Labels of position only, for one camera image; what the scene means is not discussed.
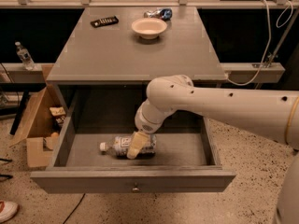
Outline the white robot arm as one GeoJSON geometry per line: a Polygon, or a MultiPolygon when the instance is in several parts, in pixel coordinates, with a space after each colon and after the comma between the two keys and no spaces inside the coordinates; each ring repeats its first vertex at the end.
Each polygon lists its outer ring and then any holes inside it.
{"type": "Polygon", "coordinates": [[[133,159],[148,136],[179,110],[227,123],[299,150],[299,91],[196,88],[184,75],[156,77],[137,109],[127,157],[133,159]]]}

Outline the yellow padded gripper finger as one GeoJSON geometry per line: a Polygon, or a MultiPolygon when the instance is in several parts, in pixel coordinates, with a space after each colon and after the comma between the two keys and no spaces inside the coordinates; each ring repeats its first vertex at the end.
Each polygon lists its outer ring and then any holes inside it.
{"type": "Polygon", "coordinates": [[[140,150],[150,140],[150,136],[141,131],[134,132],[131,139],[131,144],[127,151],[127,158],[132,160],[135,159],[139,154],[140,150]]]}

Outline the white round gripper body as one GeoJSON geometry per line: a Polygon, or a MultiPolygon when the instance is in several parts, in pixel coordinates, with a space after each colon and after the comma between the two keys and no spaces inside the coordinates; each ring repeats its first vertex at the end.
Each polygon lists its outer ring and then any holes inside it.
{"type": "Polygon", "coordinates": [[[163,125],[164,120],[173,115],[173,110],[163,111],[146,100],[137,109],[135,114],[135,126],[143,133],[156,133],[163,125]]]}

